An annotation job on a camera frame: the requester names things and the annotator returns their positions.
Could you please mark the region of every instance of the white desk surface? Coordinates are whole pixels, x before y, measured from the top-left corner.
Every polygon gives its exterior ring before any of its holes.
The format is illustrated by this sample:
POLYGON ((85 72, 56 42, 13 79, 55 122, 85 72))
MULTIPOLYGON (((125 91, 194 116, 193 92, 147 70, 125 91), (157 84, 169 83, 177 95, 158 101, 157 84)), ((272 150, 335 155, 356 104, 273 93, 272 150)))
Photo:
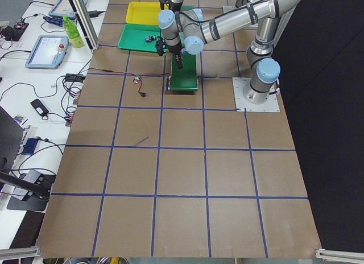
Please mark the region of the white desk surface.
MULTIPOLYGON (((48 3, 55 3, 57 0, 35 0, 48 3)), ((86 8, 89 11, 98 10, 105 11, 109 0, 88 0, 86 8)), ((48 15, 51 6, 33 3, 29 6, 23 17, 28 17, 36 13, 48 15)), ((105 14, 101 14, 97 18, 92 19, 95 31, 98 34, 101 29, 102 21, 105 14)), ((42 16, 35 16, 26 19, 29 23, 27 30, 24 32, 19 42, 14 42, 13 47, 9 50, 1 50, 0 56, 11 50, 32 50, 39 35, 65 35, 65 32, 46 33, 40 25, 44 19, 42 16)), ((62 30, 58 26, 49 23, 44 24, 46 30, 62 30)), ((28 53, 11 53, 0 61, 0 77, 3 80, 0 82, 0 95, 9 87, 16 83, 28 83, 35 87, 36 92, 40 96, 47 96, 55 93, 56 79, 66 73, 78 73, 82 67, 91 59, 92 53, 89 50, 86 42, 85 46, 75 49, 69 46, 67 55, 58 69, 28 69, 25 62, 28 58, 28 53)), ((61 98, 65 93, 62 87, 61 79, 58 80, 58 92, 53 97, 41 98, 43 104, 50 112, 63 115, 61 108, 61 98)), ((65 127, 65 121, 55 115, 50 115, 49 120, 43 121, 41 117, 34 111, 30 102, 38 98, 32 87, 27 85, 16 85, 3 95, 0 105, 14 117, 20 114, 28 118, 27 125, 34 127, 33 136, 48 138, 57 144, 64 144, 67 140, 69 128, 65 127)), ((49 146, 49 143, 40 142, 37 149, 49 146)), ((57 147, 49 148, 30 158, 24 165, 26 168, 47 168, 57 173, 59 163, 61 161, 61 153, 57 147)), ((9 185, 5 185, 3 191, 11 192, 13 190, 9 185)), ((20 223, 22 222, 25 211, 11 211, 6 209, 9 196, 2 194, 0 196, 0 249, 8 249, 15 237, 20 223)))

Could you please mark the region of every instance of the yellow tray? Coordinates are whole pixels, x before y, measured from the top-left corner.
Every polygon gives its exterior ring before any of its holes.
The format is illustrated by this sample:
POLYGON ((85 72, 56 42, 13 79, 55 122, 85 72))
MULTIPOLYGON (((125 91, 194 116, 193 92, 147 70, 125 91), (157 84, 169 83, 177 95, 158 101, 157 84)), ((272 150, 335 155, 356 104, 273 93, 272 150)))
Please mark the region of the yellow tray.
POLYGON ((126 23, 158 26, 159 2, 132 1, 127 8, 126 23))

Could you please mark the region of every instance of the green tray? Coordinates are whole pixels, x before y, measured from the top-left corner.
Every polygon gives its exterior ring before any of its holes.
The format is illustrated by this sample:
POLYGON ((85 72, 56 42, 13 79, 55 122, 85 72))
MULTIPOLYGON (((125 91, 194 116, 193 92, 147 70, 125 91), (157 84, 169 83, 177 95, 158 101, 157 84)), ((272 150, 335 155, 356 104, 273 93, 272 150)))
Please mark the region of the green tray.
POLYGON ((198 90, 196 55, 189 53, 183 55, 183 68, 178 69, 174 59, 172 59, 171 80, 169 90, 194 92, 198 90))
POLYGON ((141 25, 141 24, 125 24, 121 33, 118 47, 124 50, 157 52, 155 41, 146 43, 146 36, 159 36, 160 29, 158 26, 141 25))

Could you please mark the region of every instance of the robotic arm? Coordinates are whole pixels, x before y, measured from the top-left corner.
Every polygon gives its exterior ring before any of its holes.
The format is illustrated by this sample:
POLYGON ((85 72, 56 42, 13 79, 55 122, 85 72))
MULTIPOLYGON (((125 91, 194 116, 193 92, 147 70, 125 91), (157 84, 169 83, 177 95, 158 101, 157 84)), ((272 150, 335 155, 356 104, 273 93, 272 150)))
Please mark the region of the robotic arm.
POLYGON ((261 104, 266 100, 271 85, 280 73, 279 64, 271 58, 280 18, 300 1, 237 0, 238 8, 205 21, 202 20, 200 9, 186 12, 163 10, 158 16, 165 41, 163 47, 174 54, 177 65, 182 67, 180 32, 184 35, 186 51, 195 55, 204 49, 204 44, 258 23, 255 40, 247 49, 247 59, 253 77, 249 89, 245 89, 244 94, 248 101, 261 104))

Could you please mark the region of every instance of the black backdrop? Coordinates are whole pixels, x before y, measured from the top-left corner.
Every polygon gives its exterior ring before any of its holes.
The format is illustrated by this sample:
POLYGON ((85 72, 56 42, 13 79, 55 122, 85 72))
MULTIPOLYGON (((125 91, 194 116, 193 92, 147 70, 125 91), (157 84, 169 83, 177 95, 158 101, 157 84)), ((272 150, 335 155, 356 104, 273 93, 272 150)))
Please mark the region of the black backdrop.
POLYGON ((364 0, 302 0, 273 58, 322 248, 364 253, 364 0))

